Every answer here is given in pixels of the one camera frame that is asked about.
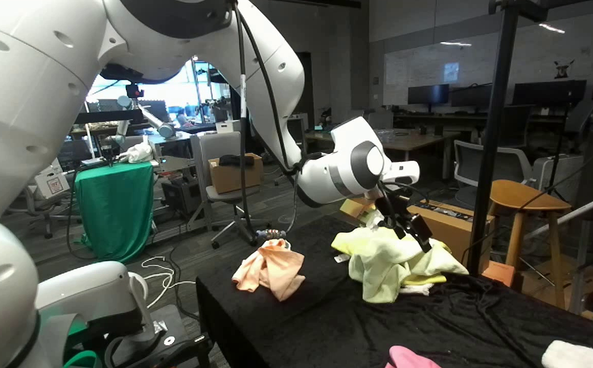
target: pink cloth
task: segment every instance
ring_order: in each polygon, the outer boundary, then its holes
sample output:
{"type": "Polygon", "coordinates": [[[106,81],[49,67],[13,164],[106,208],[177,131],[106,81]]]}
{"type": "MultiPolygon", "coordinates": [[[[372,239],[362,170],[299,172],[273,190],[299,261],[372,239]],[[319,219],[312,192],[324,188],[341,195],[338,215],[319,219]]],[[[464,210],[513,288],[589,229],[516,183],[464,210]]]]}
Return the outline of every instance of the pink cloth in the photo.
{"type": "Polygon", "coordinates": [[[284,239],[268,239],[258,250],[241,261],[234,274],[237,289],[254,292],[260,283],[270,288],[278,300],[286,300],[300,285],[304,255],[290,250],[284,239]]]}
{"type": "Polygon", "coordinates": [[[416,354],[409,347],[393,345],[384,368],[441,368],[434,359],[416,354]]]}

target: wooden stool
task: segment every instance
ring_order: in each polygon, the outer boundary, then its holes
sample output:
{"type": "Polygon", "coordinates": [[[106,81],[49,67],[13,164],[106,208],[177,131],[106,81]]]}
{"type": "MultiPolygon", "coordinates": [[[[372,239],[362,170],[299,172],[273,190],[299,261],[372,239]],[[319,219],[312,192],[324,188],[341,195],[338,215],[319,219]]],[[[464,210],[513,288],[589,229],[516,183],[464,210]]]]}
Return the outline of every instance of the wooden stool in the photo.
{"type": "Polygon", "coordinates": [[[516,210],[516,221],[510,233],[510,245],[507,245],[507,257],[505,257],[505,263],[511,263],[513,267],[520,267],[526,217],[544,215],[549,219],[550,263],[553,263],[550,267],[553,267],[557,306],[565,308],[558,215],[568,210],[571,203],[557,195],[544,194],[537,188],[530,188],[511,179],[495,179],[493,190],[491,190],[491,200],[499,208],[516,210]]]}

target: yellow cloth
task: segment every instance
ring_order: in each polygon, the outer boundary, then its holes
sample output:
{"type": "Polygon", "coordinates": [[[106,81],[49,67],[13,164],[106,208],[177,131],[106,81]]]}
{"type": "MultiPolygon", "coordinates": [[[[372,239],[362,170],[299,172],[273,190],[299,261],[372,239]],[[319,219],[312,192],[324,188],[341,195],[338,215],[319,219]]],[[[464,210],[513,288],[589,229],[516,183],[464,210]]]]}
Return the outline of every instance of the yellow cloth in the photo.
{"type": "Polygon", "coordinates": [[[469,274],[437,239],[422,250],[416,237],[397,237],[387,226],[358,226],[338,233],[331,247],[351,255],[351,278],[362,282],[367,302],[395,302],[405,285],[445,282],[445,274],[469,274]]]}
{"type": "Polygon", "coordinates": [[[254,292],[260,283],[270,288],[278,300],[286,300],[300,285],[304,255],[290,250],[284,239],[270,239],[241,261],[234,274],[237,289],[254,292]]]}

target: black tablecloth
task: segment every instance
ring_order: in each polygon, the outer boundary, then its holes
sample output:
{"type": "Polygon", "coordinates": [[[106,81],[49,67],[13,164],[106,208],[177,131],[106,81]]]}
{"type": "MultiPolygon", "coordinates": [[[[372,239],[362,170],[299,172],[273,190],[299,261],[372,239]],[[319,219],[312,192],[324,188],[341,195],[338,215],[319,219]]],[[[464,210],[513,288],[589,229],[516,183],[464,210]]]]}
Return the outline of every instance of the black tablecloth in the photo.
{"type": "Polygon", "coordinates": [[[284,302],[267,288],[235,289],[240,261],[199,276],[205,329],[231,365],[384,365],[405,345],[441,365],[541,365],[553,338],[593,347],[593,321],[486,278],[450,276],[429,295],[369,305],[349,266],[333,261],[330,222],[290,233],[306,283],[284,302]]]}

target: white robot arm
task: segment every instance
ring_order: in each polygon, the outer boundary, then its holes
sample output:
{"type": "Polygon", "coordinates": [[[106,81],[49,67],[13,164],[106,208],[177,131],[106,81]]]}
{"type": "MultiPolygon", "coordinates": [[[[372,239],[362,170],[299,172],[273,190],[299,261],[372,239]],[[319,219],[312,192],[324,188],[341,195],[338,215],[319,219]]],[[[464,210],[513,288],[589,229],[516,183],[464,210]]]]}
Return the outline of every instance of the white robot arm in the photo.
{"type": "MultiPolygon", "coordinates": [[[[249,0],[0,0],[0,215],[57,155],[100,72],[165,81],[192,54],[218,64],[245,95],[254,128],[294,176],[308,201],[362,195],[381,179],[407,176],[417,182],[417,164],[393,164],[365,119],[331,131],[333,153],[304,162],[286,128],[300,97],[304,67],[249,0]],[[245,73],[235,81],[240,44],[245,73]]],[[[37,283],[32,257],[0,226],[0,365],[37,354],[37,311],[45,306],[76,308],[89,319],[144,311],[130,283],[117,282],[122,269],[98,263],[37,283]],[[90,302],[104,289],[124,295],[90,302]]]]}

